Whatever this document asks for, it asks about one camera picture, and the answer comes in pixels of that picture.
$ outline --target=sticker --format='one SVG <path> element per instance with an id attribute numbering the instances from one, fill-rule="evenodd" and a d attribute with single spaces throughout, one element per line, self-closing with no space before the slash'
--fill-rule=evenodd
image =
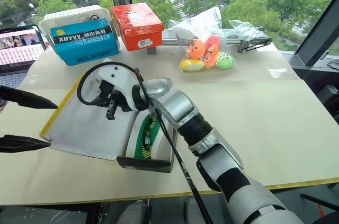
<path id="1" fill-rule="evenodd" d="M 268 69 L 273 78 L 279 78 L 281 75 L 287 71 L 287 69 Z"/>
<path id="2" fill-rule="evenodd" d="M 148 46 L 151 46 L 152 44 L 153 44 L 153 41 L 151 41 L 150 39 L 138 41 L 139 48 L 148 47 Z"/>

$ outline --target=floor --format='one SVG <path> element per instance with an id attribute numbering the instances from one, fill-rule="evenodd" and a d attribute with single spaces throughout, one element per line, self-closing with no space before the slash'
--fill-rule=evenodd
<path id="1" fill-rule="evenodd" d="M 339 205 L 339 185 L 328 189 L 326 185 L 310 186 L 306 188 L 292 189 L 276 193 L 276 196 L 291 211 L 293 211 L 304 223 L 311 224 L 320 217 L 318 205 L 302 199 L 301 193 L 309 194 L 317 198 Z M 187 197 L 152 199 L 152 224 L 184 224 L 183 203 Z M 221 194 L 202 196 L 205 205 L 217 224 L 230 224 L 224 200 Z M 110 202 L 106 208 L 104 224 L 113 224 L 119 214 L 133 201 Z M 2 207 L 0 224 L 80 224 L 85 223 L 86 213 L 68 212 L 59 210 L 46 210 L 27 207 Z M 322 207 L 325 214 L 331 209 Z"/>

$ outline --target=silver robot arm segment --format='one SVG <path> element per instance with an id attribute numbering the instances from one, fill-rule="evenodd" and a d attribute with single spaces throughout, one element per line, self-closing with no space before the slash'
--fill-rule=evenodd
<path id="1" fill-rule="evenodd" d="M 190 98 L 172 87 L 171 80 L 158 78 L 142 83 L 153 104 L 148 105 L 139 83 L 127 72 L 131 74 L 120 66 L 106 66 L 100 68 L 98 79 L 121 92 L 126 100 L 120 102 L 127 104 L 130 110 L 161 111 L 198 156 L 197 167 L 208 186 L 224 193 L 235 224 L 303 223 L 262 184 L 246 176 L 239 155 L 203 118 Z"/>

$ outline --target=power cord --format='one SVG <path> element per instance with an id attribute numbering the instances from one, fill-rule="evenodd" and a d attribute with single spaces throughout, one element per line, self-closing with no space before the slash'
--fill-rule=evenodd
<path id="1" fill-rule="evenodd" d="M 124 67 L 124 68 L 130 70 L 131 72 L 133 72 L 133 73 L 135 74 L 135 76 L 136 76 L 138 82 L 139 82 L 139 85 L 140 85 L 140 88 L 141 88 L 142 92 L 144 93 L 144 96 L 145 96 L 147 105 L 149 104 L 149 105 L 151 105 L 151 106 L 154 106 L 153 103 L 152 103 L 152 101 L 151 101 L 151 99 L 150 99 L 149 96 L 148 96 L 148 93 L 147 93 L 145 87 L 144 87 L 144 84 L 143 84 L 144 79 L 142 78 L 139 69 L 138 69 L 138 68 L 133 69 L 133 68 L 129 67 L 129 66 L 126 65 L 126 64 L 123 64 L 123 63 L 121 63 L 121 62 L 116 62 L 116 61 L 108 61 L 108 62 L 103 62 L 103 63 L 101 63 L 101 64 L 98 64 L 98 65 L 94 66 L 93 68 L 89 69 L 89 70 L 84 74 L 84 76 L 82 77 L 82 79 L 81 79 L 80 82 L 79 82 L 79 86 L 78 86 L 78 89 L 77 89 L 77 96 L 78 96 L 78 99 L 79 99 L 80 102 L 82 102 L 82 103 L 85 104 L 85 105 L 95 105 L 95 104 L 99 101 L 99 100 L 97 100 L 97 101 L 91 101 L 91 102 L 85 101 L 85 100 L 82 98 L 81 90 L 82 90 L 82 87 L 83 87 L 83 85 L 84 85 L 86 79 L 88 78 L 88 76 L 89 76 L 93 71 L 99 69 L 100 67 L 106 66 L 106 65 L 119 65 L 119 66 L 122 66 L 122 67 Z M 171 136 L 168 134 L 168 131 L 167 131 L 167 129 L 166 129 L 166 125 L 165 125 L 165 123 L 164 123 L 164 121 L 163 121 L 163 119 L 162 119 L 161 111 L 158 110 L 158 109 L 155 109 L 155 113 L 156 113 L 157 119 L 158 119 L 158 121 L 159 121 L 161 130 L 163 131 L 163 133 L 164 133 L 166 139 L 168 140 L 168 143 L 171 145 L 171 147 L 172 147 L 172 149 L 173 149 L 174 155 L 175 155 L 176 159 L 178 160 L 178 163 L 179 163 L 179 165 L 180 165 L 181 171 L 183 172 L 184 177 L 185 177 L 185 179 L 186 179 L 186 181 L 187 181 L 187 183 L 188 183 L 188 185 L 189 185 L 189 187 L 190 187 L 190 189 L 191 189 L 191 191 L 192 191 L 192 194 L 193 194 L 193 196 L 194 196 L 194 198 L 195 198 L 195 200 L 196 200 L 196 202 L 197 202 L 197 205 L 198 205 L 198 207 L 199 207 L 199 209 L 200 209 L 200 212 L 201 212 L 202 217 L 203 217 L 204 220 L 205 220 L 205 223 L 206 223 L 206 224 L 213 224 L 213 221 L 212 221 L 211 217 L 209 216 L 208 211 L 207 211 L 207 209 L 206 209 L 206 207 L 205 207 L 205 205 L 204 205 L 204 203 L 203 203 L 203 201 L 202 201 L 202 198 L 201 198 L 201 196 L 200 196 L 200 193 L 199 193 L 198 189 L 195 187 L 194 182 L 193 182 L 193 180 L 192 180 L 192 178 L 191 178 L 191 176 L 190 176 L 188 170 L 187 170 L 186 167 L 185 167 L 184 161 L 182 160 L 180 154 L 179 154 L 178 151 L 176 150 L 176 148 L 175 148 L 175 146 L 174 146 L 174 144 L 173 144 L 173 142 L 172 142 L 172 140 L 171 140 Z"/>
<path id="2" fill-rule="evenodd" d="M 327 67 L 331 68 L 331 69 L 335 69 L 335 70 L 339 70 L 339 67 L 333 67 L 332 65 L 336 65 L 339 66 L 339 60 L 331 60 L 328 62 Z"/>

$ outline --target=table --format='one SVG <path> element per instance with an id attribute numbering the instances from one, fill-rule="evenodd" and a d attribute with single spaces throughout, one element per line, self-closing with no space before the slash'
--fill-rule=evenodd
<path id="1" fill-rule="evenodd" d="M 239 153 L 246 173 L 269 189 L 339 181 L 339 128 L 278 51 L 235 53 L 238 69 L 188 74 L 179 72 L 180 51 L 158 47 L 157 55 L 151 56 L 146 50 L 126 52 L 122 45 L 112 59 L 138 66 L 145 79 L 170 77 Z M 20 89 L 59 104 L 84 69 L 99 62 L 68 67 L 48 49 Z M 268 69 L 280 70 L 277 74 Z M 208 99 L 209 92 L 213 100 Z M 0 114 L 0 124 L 6 125 L 1 126 L 0 136 L 39 138 L 52 112 L 10 103 Z M 177 149 L 198 190 L 212 193 L 181 137 Z M 155 173 L 45 148 L 0 154 L 0 170 L 0 205 L 126 200 L 190 191 L 177 161 L 170 174 Z"/>

